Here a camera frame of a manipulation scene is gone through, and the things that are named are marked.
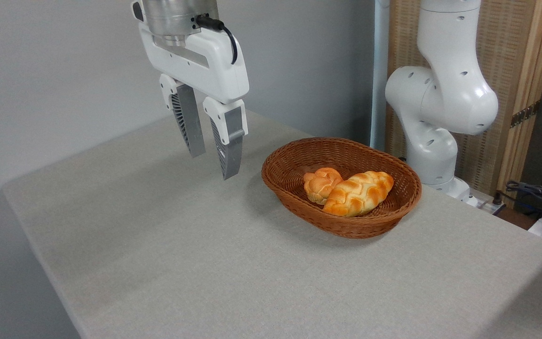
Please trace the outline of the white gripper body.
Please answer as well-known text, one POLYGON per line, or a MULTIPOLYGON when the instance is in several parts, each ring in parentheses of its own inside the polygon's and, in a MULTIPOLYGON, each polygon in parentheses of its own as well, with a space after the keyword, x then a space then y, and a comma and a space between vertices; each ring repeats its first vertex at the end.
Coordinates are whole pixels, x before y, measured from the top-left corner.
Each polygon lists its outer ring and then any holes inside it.
POLYGON ((225 33, 202 28, 186 37, 183 47, 160 47, 161 37, 153 35, 140 22, 138 30, 149 62, 160 73, 227 105, 242 99, 250 89, 241 47, 231 64, 233 49, 225 33))

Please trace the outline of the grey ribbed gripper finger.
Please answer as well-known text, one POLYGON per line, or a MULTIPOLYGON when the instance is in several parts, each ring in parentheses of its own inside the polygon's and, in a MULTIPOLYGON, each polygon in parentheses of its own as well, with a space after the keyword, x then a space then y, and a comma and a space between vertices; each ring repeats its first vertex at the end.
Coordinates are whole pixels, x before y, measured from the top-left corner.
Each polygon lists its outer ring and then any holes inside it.
POLYGON ((204 154, 204 136, 193 88, 166 74, 160 75, 159 84, 164 103, 175 117, 190 156, 204 154))
POLYGON ((203 108, 211 122, 223 179, 228 180, 239 173, 243 137, 249 133, 245 103, 239 99, 224 105, 207 97, 203 108))

